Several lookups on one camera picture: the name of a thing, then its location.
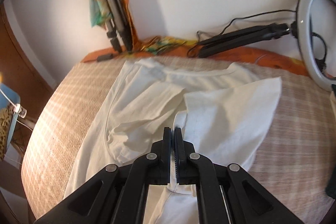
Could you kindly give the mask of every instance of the leopard print fabric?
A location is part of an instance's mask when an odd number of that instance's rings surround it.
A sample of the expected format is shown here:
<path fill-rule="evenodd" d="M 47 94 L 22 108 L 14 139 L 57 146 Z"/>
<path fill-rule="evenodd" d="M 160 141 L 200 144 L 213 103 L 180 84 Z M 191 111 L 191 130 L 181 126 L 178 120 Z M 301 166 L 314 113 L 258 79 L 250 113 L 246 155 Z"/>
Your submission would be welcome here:
<path fill-rule="evenodd" d="M 7 152 L 7 137 L 13 118 L 14 107 L 8 105 L 0 109 L 0 161 L 3 161 Z"/>

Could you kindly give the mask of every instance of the white t-shirt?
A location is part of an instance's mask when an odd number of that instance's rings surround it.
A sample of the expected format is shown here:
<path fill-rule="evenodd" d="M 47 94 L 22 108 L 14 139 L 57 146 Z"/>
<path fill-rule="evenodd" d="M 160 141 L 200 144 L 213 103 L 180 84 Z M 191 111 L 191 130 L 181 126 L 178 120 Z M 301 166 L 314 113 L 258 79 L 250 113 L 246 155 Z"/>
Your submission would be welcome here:
<path fill-rule="evenodd" d="M 181 127 L 184 140 L 213 163 L 249 170 L 280 94 L 280 78 L 259 80 L 235 63 L 194 72 L 152 59 L 126 61 L 82 143 L 64 197 L 106 165 L 149 153 L 164 127 Z M 174 170 L 168 186 L 150 186 L 144 223 L 198 223 L 194 187 L 177 185 Z"/>

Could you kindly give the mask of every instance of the mattress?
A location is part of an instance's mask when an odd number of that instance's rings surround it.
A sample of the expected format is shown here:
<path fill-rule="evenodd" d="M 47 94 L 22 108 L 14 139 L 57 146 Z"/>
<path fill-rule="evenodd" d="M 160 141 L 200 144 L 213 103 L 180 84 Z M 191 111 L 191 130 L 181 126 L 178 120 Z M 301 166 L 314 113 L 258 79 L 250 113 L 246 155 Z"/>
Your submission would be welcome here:
<path fill-rule="evenodd" d="M 157 57 L 173 68 L 226 69 L 230 62 Z M 125 59 L 80 63 L 43 110 L 22 164 L 22 182 L 39 218 L 63 198 L 81 143 Z M 242 64 L 260 78 L 281 77 L 283 88 L 272 126 L 249 173 L 304 223 L 319 223 L 333 203 L 325 186 L 336 165 L 336 122 L 330 93 L 309 77 Z"/>

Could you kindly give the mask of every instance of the silver screw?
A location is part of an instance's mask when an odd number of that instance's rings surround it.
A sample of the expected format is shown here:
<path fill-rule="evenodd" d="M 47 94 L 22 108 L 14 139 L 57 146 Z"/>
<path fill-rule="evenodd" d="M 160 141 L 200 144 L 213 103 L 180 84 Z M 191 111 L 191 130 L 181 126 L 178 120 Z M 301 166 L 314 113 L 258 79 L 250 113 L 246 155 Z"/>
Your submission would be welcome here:
<path fill-rule="evenodd" d="M 192 160 L 198 160 L 201 156 L 198 154 L 198 153 L 191 153 L 189 155 L 189 157 L 192 159 Z"/>
<path fill-rule="evenodd" d="M 146 158 L 149 160 L 155 160 L 157 158 L 157 155 L 155 153 L 148 153 Z"/>
<path fill-rule="evenodd" d="M 115 172 L 117 170 L 117 166 L 115 164 L 109 164 L 105 168 L 105 170 L 109 173 Z"/>
<path fill-rule="evenodd" d="M 239 169 L 240 169 L 240 167 L 239 167 L 238 164 L 231 164 L 231 165 L 229 166 L 229 168 L 230 168 L 230 170 L 233 171 L 233 172 L 238 172 Z"/>

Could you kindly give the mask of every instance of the orange fabric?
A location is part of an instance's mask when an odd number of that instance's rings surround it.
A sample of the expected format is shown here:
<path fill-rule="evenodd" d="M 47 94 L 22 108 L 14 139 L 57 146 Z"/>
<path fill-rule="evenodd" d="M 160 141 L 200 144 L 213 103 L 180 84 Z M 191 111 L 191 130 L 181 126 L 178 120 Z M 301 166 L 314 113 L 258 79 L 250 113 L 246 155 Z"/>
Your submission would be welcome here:
<path fill-rule="evenodd" d="M 189 46 L 180 46 L 171 51 L 161 54 L 161 56 L 179 56 L 187 57 L 187 52 L 190 49 Z M 104 54 L 116 54 L 113 48 L 107 48 L 104 50 L 99 50 L 96 52 L 89 53 L 82 62 L 94 62 L 97 57 Z M 116 55 L 115 58 L 127 58 L 127 57 L 152 57 L 153 54 L 149 52 L 135 52 L 133 54 L 123 53 Z M 277 54 L 275 52 L 269 52 L 266 50 L 261 50 L 258 48 L 250 47 L 239 47 L 226 52 L 219 53 L 210 57 L 215 60 L 233 61 L 233 62 L 244 62 L 258 64 L 263 67 L 270 67 L 275 69 L 284 69 L 291 73 L 303 76 L 309 76 L 308 71 L 304 63 L 300 60 L 290 58 Z"/>

